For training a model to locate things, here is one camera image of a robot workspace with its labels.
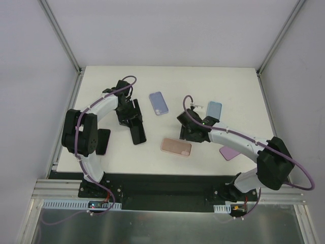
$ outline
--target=smartphone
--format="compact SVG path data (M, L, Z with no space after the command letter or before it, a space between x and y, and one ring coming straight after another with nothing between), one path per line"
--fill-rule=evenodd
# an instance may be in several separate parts
M223 146L222 148L220 148L219 152L223 155L224 159L226 159L227 161L233 159L234 157L240 154L239 152L227 146Z
M188 157L191 153L192 145L188 142L164 138L160 149L167 153Z
M222 104L210 101L208 104L207 115L216 119L220 119Z
M159 116L168 113L168 107L161 92L158 91L156 93L150 94L149 99L156 115Z

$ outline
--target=white table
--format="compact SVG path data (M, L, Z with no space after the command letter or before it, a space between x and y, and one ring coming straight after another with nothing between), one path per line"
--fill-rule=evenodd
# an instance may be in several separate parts
M132 98L139 100L147 142L133 145L129 128L118 124L115 111L103 118L98 128L110 129L108 149L102 156L103 170L109 173L179 174L179 175L235 175L255 164L243 155L226 161L220 154L222 147L214 143L192 142L191 155L186 158L160 150L165 137L179 138L181 124L176 117L183 111L185 95L193 96L196 110L205 117L209 101L222 103L221 121L229 127L249 135L272 138L262 92L255 69L204 67L126 67L88 66L85 70L75 109L80 109L106 88L114 87L119 79L135 75ZM149 94L162 92L169 113L157 116ZM82 172L73 154L63 148L58 172Z

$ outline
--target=white wall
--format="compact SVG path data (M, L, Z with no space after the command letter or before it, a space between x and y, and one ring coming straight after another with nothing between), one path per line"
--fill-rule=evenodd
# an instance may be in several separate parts
M36 0L0 2L0 243L16 243L76 73Z
M307 198L320 243L325 243L324 13L324 0L307 1L262 73L276 131L316 181ZM293 178L308 184L298 171Z
M86 65L258 68L297 0L48 0Z

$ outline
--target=light blue phone case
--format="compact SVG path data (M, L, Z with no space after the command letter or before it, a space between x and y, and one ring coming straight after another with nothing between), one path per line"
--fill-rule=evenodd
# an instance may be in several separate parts
M149 99L156 115L159 116L168 113L168 107L161 92L158 91L150 94Z
M222 104L210 101L207 109L207 116L220 119Z

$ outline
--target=orange phone case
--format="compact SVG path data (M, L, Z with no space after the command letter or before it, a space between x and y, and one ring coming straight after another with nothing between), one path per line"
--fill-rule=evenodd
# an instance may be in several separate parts
M192 145L184 141L164 138L160 149L167 153L188 157L191 153Z

